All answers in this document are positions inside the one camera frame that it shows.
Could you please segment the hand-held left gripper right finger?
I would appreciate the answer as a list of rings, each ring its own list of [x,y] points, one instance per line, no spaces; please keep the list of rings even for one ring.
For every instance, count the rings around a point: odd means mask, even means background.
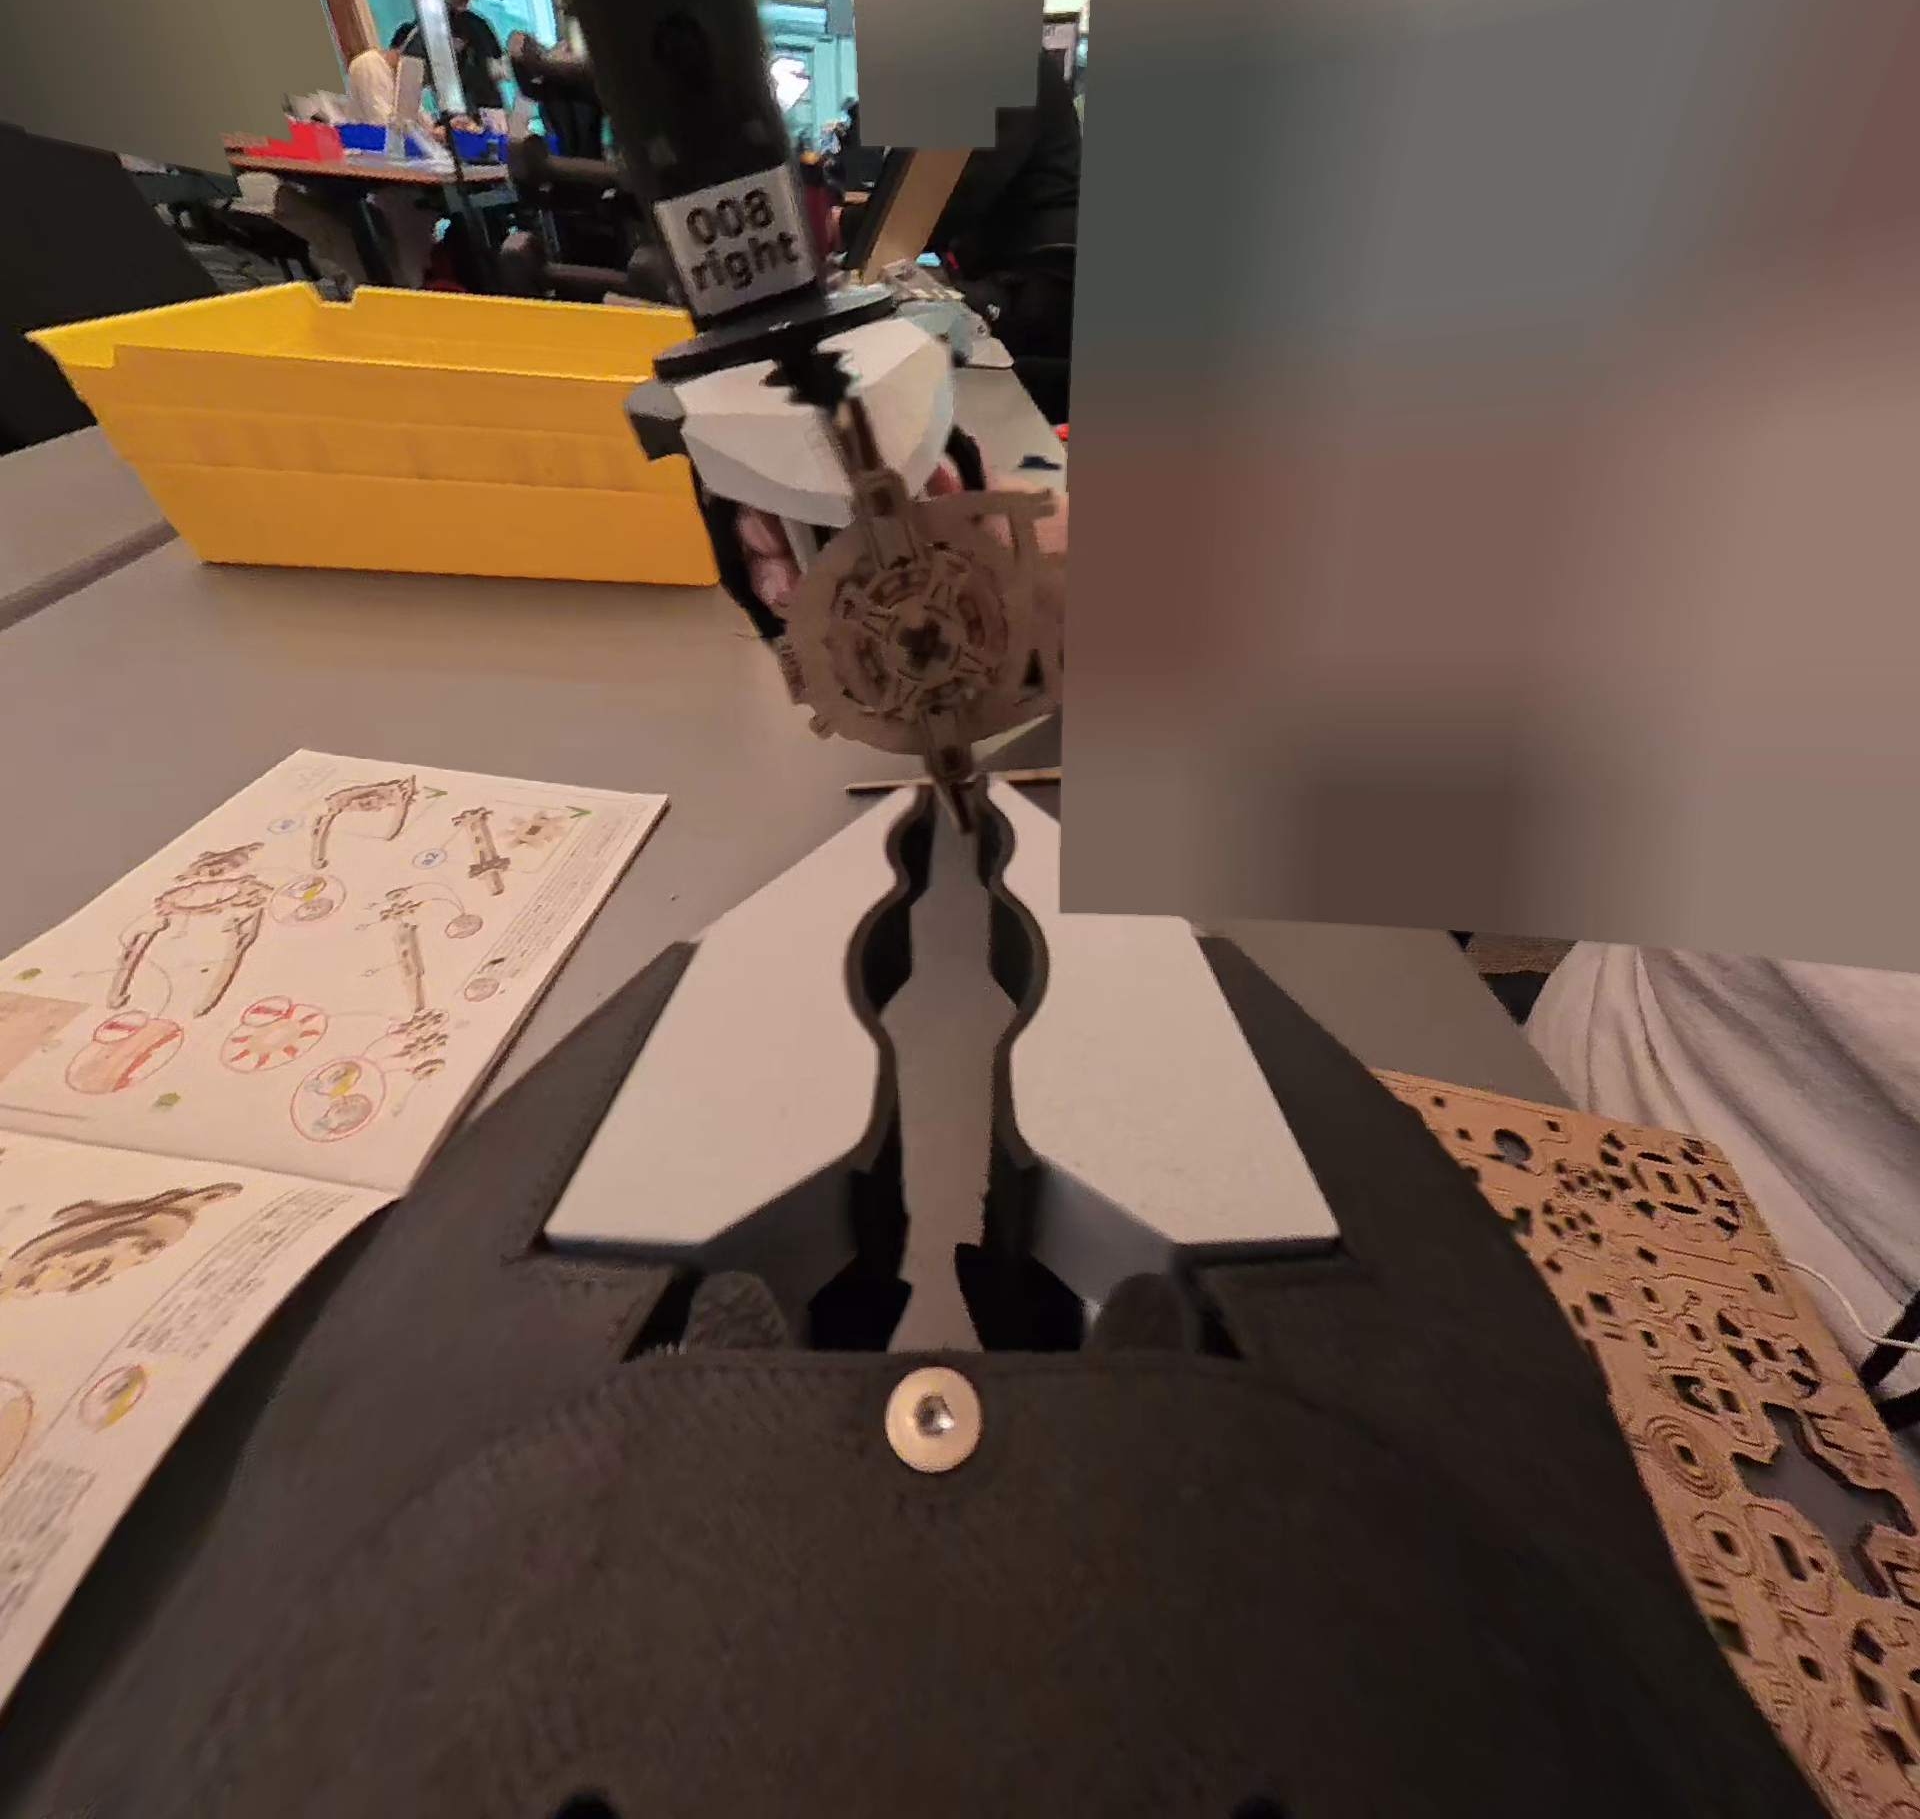
[[[1064,829],[979,793],[997,1043],[982,1232],[955,1265],[983,1347],[1078,1347],[1130,1278],[1338,1249],[1327,1197],[1181,919],[1064,910]]]

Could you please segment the yellow plastic bin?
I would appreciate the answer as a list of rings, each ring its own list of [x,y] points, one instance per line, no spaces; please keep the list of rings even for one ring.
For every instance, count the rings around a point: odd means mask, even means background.
[[[211,564],[717,580],[685,459],[628,417],[679,311],[308,285],[29,333]]]

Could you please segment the cluttered background table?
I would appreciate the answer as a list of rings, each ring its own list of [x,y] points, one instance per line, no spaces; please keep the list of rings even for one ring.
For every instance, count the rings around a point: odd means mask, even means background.
[[[376,287],[406,284],[396,263],[390,225],[373,197],[395,192],[417,207],[451,223],[463,242],[455,250],[455,287],[497,296],[501,287],[500,244],[489,219],[507,216],[517,206],[509,167],[501,161],[415,159],[386,154],[308,155],[293,151],[293,138],[273,141],[256,132],[226,132],[226,166],[235,177],[264,174],[292,182],[344,223],[353,250]]]

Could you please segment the laser-cut wooden parts sheet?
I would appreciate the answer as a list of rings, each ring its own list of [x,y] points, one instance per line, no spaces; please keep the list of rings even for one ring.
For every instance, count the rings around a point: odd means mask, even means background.
[[[1707,1141],[1379,1072],[1603,1377],[1711,1635],[1832,1815],[1918,1814],[1916,1485]]]

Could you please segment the black chair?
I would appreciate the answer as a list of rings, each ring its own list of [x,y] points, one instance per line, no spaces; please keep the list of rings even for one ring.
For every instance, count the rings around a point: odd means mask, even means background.
[[[3,126],[3,454],[92,426],[31,331],[219,296],[114,155]]]

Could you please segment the illustrated instruction booklet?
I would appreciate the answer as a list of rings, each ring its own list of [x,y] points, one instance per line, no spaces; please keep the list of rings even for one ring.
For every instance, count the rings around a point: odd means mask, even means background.
[[[3,1694],[670,799],[299,750],[3,964]]]

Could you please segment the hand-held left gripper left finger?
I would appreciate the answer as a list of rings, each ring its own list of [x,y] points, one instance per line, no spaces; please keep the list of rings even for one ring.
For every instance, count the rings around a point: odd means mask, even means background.
[[[763,1280],[799,1339],[882,1349],[899,1266],[898,1054],[934,799],[902,787],[714,922],[675,972],[546,1241]]]

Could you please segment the wooden gear model assembly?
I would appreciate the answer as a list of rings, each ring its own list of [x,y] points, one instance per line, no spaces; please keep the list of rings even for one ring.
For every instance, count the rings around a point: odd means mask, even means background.
[[[779,656],[818,736],[915,754],[960,830],[983,799],[977,744],[1052,714],[1066,684],[1066,560],[1050,491],[917,499],[847,395],[831,434],[852,524],[786,608]]]

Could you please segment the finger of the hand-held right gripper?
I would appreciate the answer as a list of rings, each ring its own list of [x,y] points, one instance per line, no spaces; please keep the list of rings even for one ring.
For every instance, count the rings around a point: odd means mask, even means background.
[[[928,482],[955,427],[948,341],[921,325],[857,325],[845,333],[845,376],[882,465]]]
[[[824,412],[795,396],[774,366],[741,366],[679,383],[682,444],[702,491],[826,531],[852,524],[852,485]]]

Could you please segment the person's right hand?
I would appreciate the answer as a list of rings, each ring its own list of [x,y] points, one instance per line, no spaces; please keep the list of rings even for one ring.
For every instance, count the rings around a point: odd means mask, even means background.
[[[1039,538],[1043,551],[1050,556],[1067,553],[1070,495],[1056,482],[1033,482],[1021,474],[987,469],[983,485],[969,485],[959,457],[945,457],[927,481],[921,499],[928,503],[965,491],[1024,493],[1027,496],[1052,495],[1054,509],[1039,523]],[[765,619],[763,634],[781,636],[786,624],[786,611],[806,576],[786,524],[769,511],[739,508],[731,513],[731,545],[746,586],[746,592],[739,595],[739,604],[755,623]]]

